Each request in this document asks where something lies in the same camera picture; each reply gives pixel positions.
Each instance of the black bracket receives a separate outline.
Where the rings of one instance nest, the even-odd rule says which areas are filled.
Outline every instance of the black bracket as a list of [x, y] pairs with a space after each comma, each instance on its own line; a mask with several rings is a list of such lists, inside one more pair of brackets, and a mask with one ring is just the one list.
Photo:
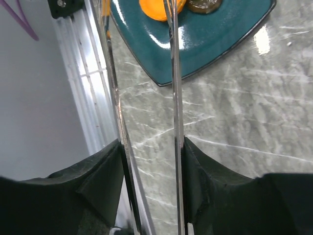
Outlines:
[[84, 0], [48, 0], [53, 18], [67, 17], [84, 6]]

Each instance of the marble surface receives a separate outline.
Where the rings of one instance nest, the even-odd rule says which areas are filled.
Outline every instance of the marble surface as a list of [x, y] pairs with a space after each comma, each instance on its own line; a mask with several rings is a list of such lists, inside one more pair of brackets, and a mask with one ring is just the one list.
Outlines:
[[[124, 116], [158, 235], [177, 234], [172, 88], [111, 28]], [[185, 134], [249, 177], [313, 172], [313, 2], [278, 0], [259, 30], [183, 82]]]

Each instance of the teal tray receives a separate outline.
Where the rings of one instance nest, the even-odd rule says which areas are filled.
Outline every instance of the teal tray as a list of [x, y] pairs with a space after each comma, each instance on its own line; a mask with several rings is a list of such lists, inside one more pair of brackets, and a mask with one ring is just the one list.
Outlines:
[[[130, 51], [159, 86], [172, 83], [169, 27], [141, 10], [139, 0], [113, 0], [112, 18]], [[179, 14], [182, 78], [202, 70], [231, 51], [272, 11], [276, 0], [223, 0], [212, 14]]]

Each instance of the purple wire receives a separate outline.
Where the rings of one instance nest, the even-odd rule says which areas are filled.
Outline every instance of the purple wire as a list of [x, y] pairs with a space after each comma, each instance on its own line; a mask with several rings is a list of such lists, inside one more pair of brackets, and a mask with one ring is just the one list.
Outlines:
[[35, 41], [39, 41], [37, 34], [34, 32], [30, 24], [28, 23], [26, 16], [22, 10], [20, 0], [16, 0], [19, 12], [22, 19], [15, 13], [15, 11], [6, 3], [5, 0], [0, 0], [0, 4], [7, 10], [7, 12], [16, 20], [16, 22], [28, 33], [28, 35]]

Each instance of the purple cable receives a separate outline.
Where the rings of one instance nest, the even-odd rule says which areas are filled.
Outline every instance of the purple cable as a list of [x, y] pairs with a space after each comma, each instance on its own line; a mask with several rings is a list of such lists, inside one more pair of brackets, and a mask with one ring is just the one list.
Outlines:
[[28, 23], [26, 16], [22, 10], [20, 0], [16, 0], [19, 12], [22, 16], [22, 19], [13, 11], [13, 9], [6, 3], [5, 0], [0, 0], [0, 4], [7, 10], [7, 12], [16, 20], [16, 22], [28, 33], [32, 39], [39, 41], [37, 34], [34, 32], [30, 24]]

